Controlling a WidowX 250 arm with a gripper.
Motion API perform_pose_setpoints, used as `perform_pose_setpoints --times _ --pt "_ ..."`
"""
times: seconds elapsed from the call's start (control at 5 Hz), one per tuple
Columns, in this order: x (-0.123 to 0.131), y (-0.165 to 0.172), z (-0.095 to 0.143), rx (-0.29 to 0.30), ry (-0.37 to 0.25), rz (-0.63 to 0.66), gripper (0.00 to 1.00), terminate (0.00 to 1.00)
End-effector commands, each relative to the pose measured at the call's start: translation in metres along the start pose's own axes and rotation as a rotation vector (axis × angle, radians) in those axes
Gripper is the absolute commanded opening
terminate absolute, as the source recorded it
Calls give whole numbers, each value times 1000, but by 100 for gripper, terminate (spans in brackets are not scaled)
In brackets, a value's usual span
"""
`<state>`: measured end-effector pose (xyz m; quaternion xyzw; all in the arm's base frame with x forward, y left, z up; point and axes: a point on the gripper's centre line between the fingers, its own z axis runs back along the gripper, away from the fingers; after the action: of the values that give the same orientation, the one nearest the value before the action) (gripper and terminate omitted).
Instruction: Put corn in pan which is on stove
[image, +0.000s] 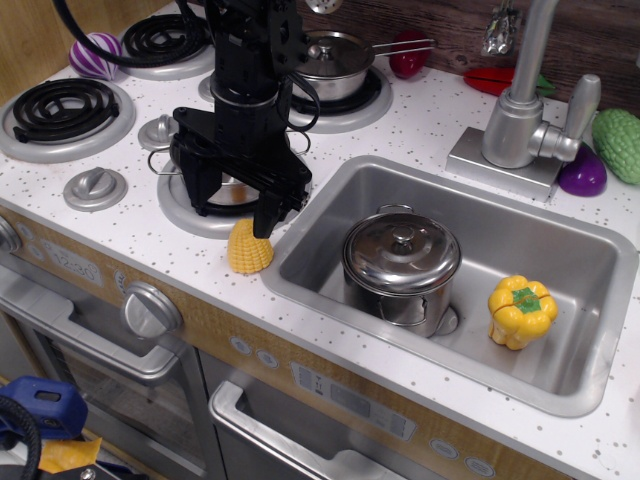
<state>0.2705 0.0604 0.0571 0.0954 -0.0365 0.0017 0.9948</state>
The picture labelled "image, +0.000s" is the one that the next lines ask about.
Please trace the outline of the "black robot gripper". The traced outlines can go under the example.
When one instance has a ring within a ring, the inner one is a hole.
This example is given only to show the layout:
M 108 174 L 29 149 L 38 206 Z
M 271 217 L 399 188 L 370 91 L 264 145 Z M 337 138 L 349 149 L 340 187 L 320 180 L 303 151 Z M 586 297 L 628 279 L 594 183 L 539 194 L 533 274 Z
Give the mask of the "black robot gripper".
M 261 80 L 261 92 L 242 93 L 211 76 L 212 111 L 179 107 L 173 118 L 179 129 L 171 147 L 203 152 L 210 157 L 250 158 L 268 162 L 289 149 L 286 138 L 290 128 L 289 111 L 295 85 L 310 95 L 312 87 L 298 74 L 289 74 L 273 82 Z M 294 127 L 303 133 L 312 125 Z M 222 171 L 207 157 L 182 152 L 180 169 L 191 206 L 200 216 L 217 215 L 220 208 L 209 199 L 222 185 Z M 292 209 L 288 193 L 261 191 L 254 210 L 253 235 L 269 238 L 275 226 L 286 219 Z

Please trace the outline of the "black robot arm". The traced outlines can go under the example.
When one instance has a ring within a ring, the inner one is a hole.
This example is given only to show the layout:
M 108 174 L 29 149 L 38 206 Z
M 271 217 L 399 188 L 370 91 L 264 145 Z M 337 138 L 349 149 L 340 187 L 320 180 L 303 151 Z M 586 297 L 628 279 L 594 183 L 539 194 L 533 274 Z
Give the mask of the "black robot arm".
M 286 135 L 293 88 L 311 88 L 297 71 L 309 39 L 293 1 L 208 1 L 205 13 L 215 43 L 214 109 L 174 110 L 170 154 L 201 216 L 213 213 L 209 200 L 225 175 L 256 190 L 253 234 L 268 238 L 303 207 L 312 178 Z

